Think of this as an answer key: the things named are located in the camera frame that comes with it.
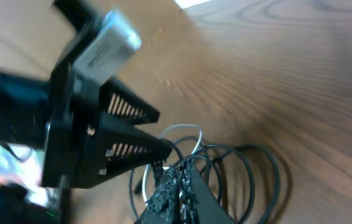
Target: white cable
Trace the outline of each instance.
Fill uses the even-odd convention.
[[[176,128],[197,128],[199,130],[198,141],[196,142],[193,152],[191,153],[191,154],[194,154],[198,150],[199,145],[202,141],[202,128],[197,124],[175,124],[163,130],[162,133],[159,135],[158,139],[163,138],[165,134],[167,134],[168,132]],[[144,198],[145,206],[148,205],[147,204],[148,197],[146,196],[146,187],[148,185],[148,174],[150,171],[151,171],[151,165],[148,164],[145,167],[144,176],[143,176],[143,198]]]

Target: robotic end effector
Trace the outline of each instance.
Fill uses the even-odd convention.
[[[141,40],[117,11],[100,16],[80,0],[55,0],[77,36],[49,82],[0,72],[0,142],[45,150],[43,187],[90,188],[167,159],[171,148],[139,129],[159,111],[114,76]]]

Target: floor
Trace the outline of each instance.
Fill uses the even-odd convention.
[[[180,11],[131,64],[120,78],[161,111],[150,133],[197,123],[207,141],[272,148],[282,195],[270,223],[352,223],[352,1],[212,0]],[[268,162],[249,156],[255,223],[273,180]],[[233,217],[247,201],[239,163],[224,163]],[[79,192],[75,222],[132,223],[127,181]]]

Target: wood grain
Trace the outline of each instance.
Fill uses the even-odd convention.
[[[192,122],[208,141],[269,145],[283,180],[271,222],[352,223],[352,1],[212,0],[163,26],[120,78],[161,110],[159,124],[146,127],[153,134]],[[268,162],[249,156],[255,223],[272,179]],[[228,212],[238,217],[246,174],[236,158],[224,168]],[[96,223],[131,223],[126,182],[80,194],[76,201],[94,205],[79,209],[77,223],[92,214]]]

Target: cable bundle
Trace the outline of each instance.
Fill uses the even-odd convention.
[[[175,142],[171,142],[167,139],[163,139],[165,134],[167,134],[168,132],[170,132],[171,130],[174,130],[176,128],[197,128],[199,130],[199,137],[196,138],[193,136],[188,136],[188,137],[178,139]],[[258,221],[259,224],[263,224],[263,223],[267,222],[267,220],[269,219],[269,217],[272,213],[272,210],[274,209],[275,204],[277,203],[278,196],[280,193],[281,183],[280,183],[280,171],[279,171],[279,168],[277,165],[277,161],[275,160],[274,155],[265,146],[261,146],[261,145],[257,145],[257,144],[246,144],[244,146],[234,148],[232,146],[228,146],[225,144],[203,144],[202,143],[202,129],[196,124],[176,124],[176,125],[170,126],[170,127],[166,128],[159,135],[159,139],[162,139],[164,142],[169,144],[176,151],[176,153],[179,157],[179,161],[174,163],[175,166],[180,165],[186,159],[189,159],[189,158],[204,159],[206,161],[206,165],[202,168],[201,174],[205,174],[204,179],[207,184],[209,183],[209,173],[210,173],[211,168],[213,168],[215,170],[216,175],[217,175],[217,181],[219,184],[219,195],[217,197],[218,204],[220,204],[220,202],[222,200],[224,186],[222,184],[221,173],[219,172],[219,169],[217,168],[216,164],[221,162],[225,157],[227,157],[230,154],[235,154],[244,163],[245,168],[248,173],[250,193],[249,193],[248,206],[246,208],[246,211],[244,212],[244,214],[242,215],[242,217],[238,221],[238,224],[244,223],[246,221],[246,219],[248,219],[249,215],[252,212],[254,200],[255,200],[255,180],[254,180],[252,168],[250,167],[248,159],[241,152],[246,151],[248,149],[256,149],[256,150],[262,151],[266,155],[266,157],[269,159],[271,166],[272,166],[272,169],[273,169],[273,172],[274,172],[274,177],[275,177],[275,183],[274,183],[274,188],[273,188],[270,203],[269,203],[268,207],[266,208],[264,214],[262,215],[262,217]],[[181,151],[179,150],[179,148],[177,147],[177,145],[183,141],[188,141],[188,140],[196,141],[196,145],[195,145],[191,155],[183,157],[183,155],[182,155]],[[210,159],[209,154],[207,152],[209,149],[225,149],[226,152],[221,154],[218,157]],[[147,194],[146,194],[146,186],[148,185],[147,180],[148,180],[148,173],[150,172],[150,170],[151,170],[151,166],[147,165],[145,172],[144,172],[143,179],[137,184],[137,187],[134,192],[135,194],[138,194],[139,190],[142,188],[142,194],[143,194],[143,198],[144,198],[145,202],[147,202],[149,200],[149,198],[147,197]],[[134,175],[134,170],[132,170],[131,174],[130,174],[129,196],[130,196],[131,209],[133,210],[133,213],[135,214],[135,218],[138,219],[139,216],[137,214],[135,204],[133,201],[133,191],[132,191],[133,175]]]

